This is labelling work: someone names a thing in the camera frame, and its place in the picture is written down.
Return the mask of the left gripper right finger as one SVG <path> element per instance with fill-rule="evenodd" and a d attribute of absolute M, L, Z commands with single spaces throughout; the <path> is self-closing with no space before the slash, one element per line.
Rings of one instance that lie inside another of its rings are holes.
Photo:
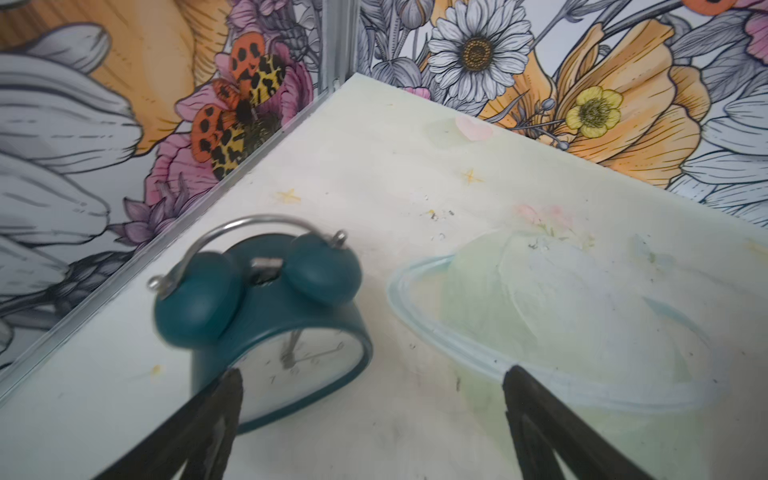
<path fill-rule="evenodd" d="M 578 479 L 650 477 L 521 366 L 506 372 L 502 389 L 525 479 L 563 479 L 561 463 Z"/>

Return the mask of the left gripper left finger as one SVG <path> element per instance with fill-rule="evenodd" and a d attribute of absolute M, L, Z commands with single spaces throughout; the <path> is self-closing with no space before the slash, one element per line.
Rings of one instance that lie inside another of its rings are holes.
<path fill-rule="evenodd" d="M 221 479 L 237 435 L 242 375 L 229 369 L 99 479 Z"/>

